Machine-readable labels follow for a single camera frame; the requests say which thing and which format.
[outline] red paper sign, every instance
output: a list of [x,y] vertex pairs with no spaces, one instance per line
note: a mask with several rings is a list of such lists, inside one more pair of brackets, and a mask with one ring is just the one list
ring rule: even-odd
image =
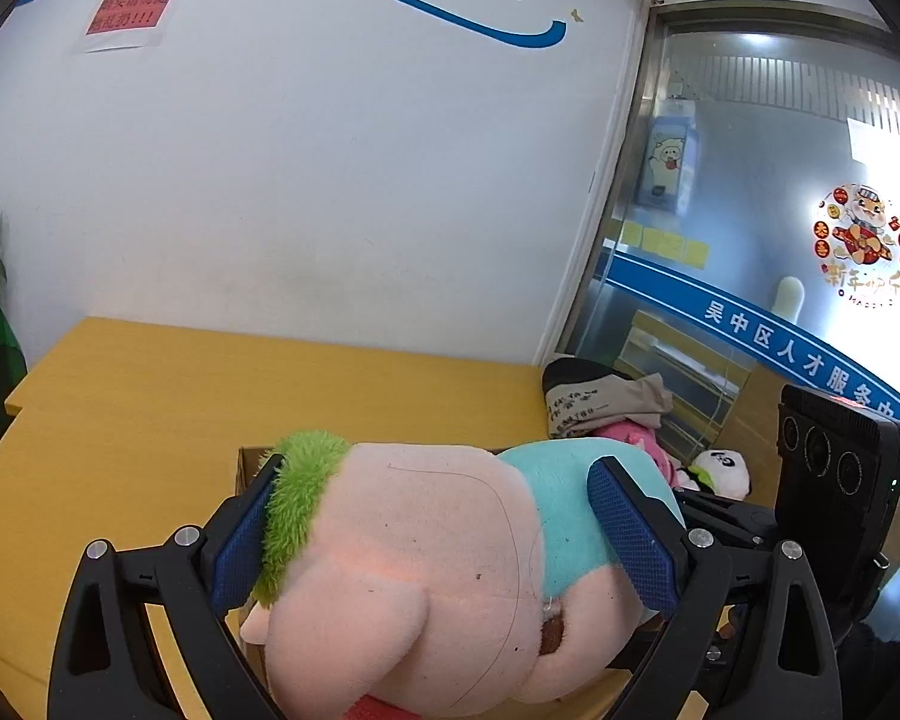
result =
[[170,0],[103,0],[88,35],[156,26]]

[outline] blue banner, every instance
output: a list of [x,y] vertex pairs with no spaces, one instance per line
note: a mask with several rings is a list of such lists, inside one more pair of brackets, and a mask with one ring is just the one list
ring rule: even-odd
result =
[[842,395],[900,420],[900,393],[828,343],[746,300],[617,252],[607,284],[683,317],[797,384]]

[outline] pink plush toy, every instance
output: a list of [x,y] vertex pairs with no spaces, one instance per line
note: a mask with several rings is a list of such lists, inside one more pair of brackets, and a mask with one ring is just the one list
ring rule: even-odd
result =
[[677,512],[647,454],[613,440],[494,456],[304,433],[277,451],[260,603],[241,635],[265,645],[271,692],[296,720],[465,716],[569,693],[646,611],[586,471],[612,454]]
[[638,425],[629,419],[624,419],[612,425],[597,428],[590,435],[618,440],[618,442],[628,443],[643,449],[644,452],[653,458],[653,462],[660,469],[660,473],[663,474],[667,484],[672,488],[680,487],[676,467],[671,463],[667,453],[656,442],[656,435],[650,428]]

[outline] green fluffy fur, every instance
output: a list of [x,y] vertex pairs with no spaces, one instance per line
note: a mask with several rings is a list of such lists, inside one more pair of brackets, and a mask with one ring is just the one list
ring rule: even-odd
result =
[[281,440],[264,458],[264,463],[274,454],[284,458],[266,503],[263,570],[253,589],[266,607],[280,594],[284,571],[307,543],[327,482],[349,451],[350,444],[339,436],[309,430]]

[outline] round red festive decal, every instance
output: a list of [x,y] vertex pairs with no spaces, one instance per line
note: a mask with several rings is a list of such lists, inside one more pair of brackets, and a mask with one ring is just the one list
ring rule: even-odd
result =
[[837,187],[818,207],[814,253],[826,282],[861,308],[900,300],[900,215],[864,184]]

